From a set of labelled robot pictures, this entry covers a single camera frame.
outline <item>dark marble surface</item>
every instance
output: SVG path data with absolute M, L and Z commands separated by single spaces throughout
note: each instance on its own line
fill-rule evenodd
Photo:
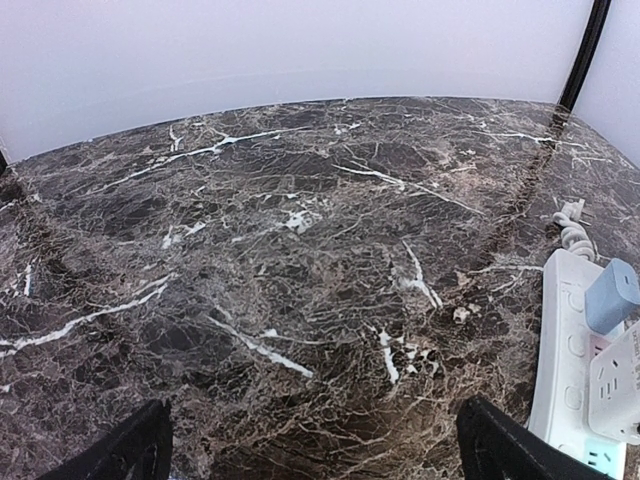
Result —
M 553 113 L 271 106 L 15 166 L 0 476 L 34 478 L 162 398 L 184 478 L 461 478 L 461 399 L 527 416 L 557 207 L 586 199 L 599 261 L 640 267 L 640 173 Z

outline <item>power strip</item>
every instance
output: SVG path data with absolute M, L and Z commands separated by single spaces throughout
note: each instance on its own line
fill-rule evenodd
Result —
M 622 480 L 627 444 L 594 433 L 588 424 L 591 360 L 622 335 L 587 326 L 584 294 L 603 268 L 566 250 L 544 266 L 538 373 L 529 431 L 554 448 Z
M 591 362 L 589 426 L 608 438 L 640 445 L 640 322 Z

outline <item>power socket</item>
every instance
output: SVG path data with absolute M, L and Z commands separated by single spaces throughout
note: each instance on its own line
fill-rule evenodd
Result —
M 585 451 L 587 465 L 612 478 L 622 478 L 617 476 L 617 468 L 619 465 L 624 467 L 624 458 L 620 462 L 619 449 L 615 443 L 602 442 L 596 437 L 587 438 Z
M 640 322 L 593 359 L 590 376 L 593 431 L 640 445 Z
M 589 368 L 624 332 L 592 332 L 585 291 L 603 268 L 566 250 L 544 266 L 538 373 L 528 429 L 554 448 L 622 480 L 626 443 L 598 435 L 588 423 Z

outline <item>black cable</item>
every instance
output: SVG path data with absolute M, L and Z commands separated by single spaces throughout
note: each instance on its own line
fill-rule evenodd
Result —
M 591 15 L 587 28 L 584 31 L 582 37 L 582 44 L 576 57 L 576 61 L 573 64 L 573 69 L 567 80 L 567 84 L 564 86 L 562 97 L 560 97 L 559 104 L 565 107 L 567 110 L 573 110 L 578 100 L 580 90 L 584 84 L 591 61 L 596 53 L 598 42 L 600 41 L 600 35 L 604 29 L 604 23 L 607 19 L 607 13 L 611 6 L 611 0 L 594 0 L 593 8 L 591 9 Z
M 456 418 L 466 480 L 607 480 L 556 450 L 488 400 L 464 401 Z
M 167 480 L 171 405 L 151 400 L 105 437 L 38 480 Z

